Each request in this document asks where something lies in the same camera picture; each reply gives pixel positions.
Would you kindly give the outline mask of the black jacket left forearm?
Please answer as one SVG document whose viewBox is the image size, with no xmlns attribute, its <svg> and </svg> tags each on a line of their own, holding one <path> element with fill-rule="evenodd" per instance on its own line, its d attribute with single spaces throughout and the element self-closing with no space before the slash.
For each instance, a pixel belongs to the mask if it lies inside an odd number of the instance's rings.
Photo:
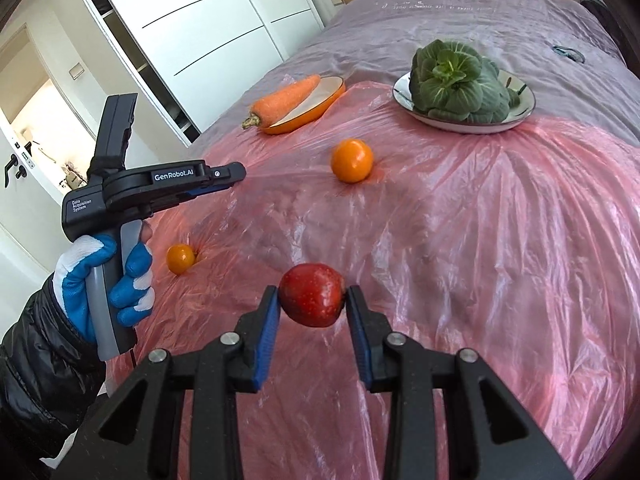
<svg viewBox="0 0 640 480">
<path fill-rule="evenodd" d="M 84 421 L 106 366 L 56 301 L 47 279 L 1 343 L 1 477 L 47 479 Z"/>
</svg>

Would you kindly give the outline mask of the blue white gloved left hand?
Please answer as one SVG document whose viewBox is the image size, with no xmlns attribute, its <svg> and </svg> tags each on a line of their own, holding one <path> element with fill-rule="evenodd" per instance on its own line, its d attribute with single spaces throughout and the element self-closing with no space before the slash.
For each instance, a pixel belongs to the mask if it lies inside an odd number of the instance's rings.
<svg viewBox="0 0 640 480">
<path fill-rule="evenodd" d="M 117 310 L 120 326 L 134 327 L 152 313 L 153 255 L 146 244 L 152 235 L 149 223 L 143 222 L 139 241 L 126 260 L 124 276 L 107 294 L 108 301 Z M 103 266 L 118 253 L 114 238 L 108 234 L 84 235 L 75 240 L 56 263 L 52 278 L 55 299 L 70 324 L 89 344 L 96 344 L 96 332 L 89 311 L 86 279 L 93 269 Z"/>
</svg>

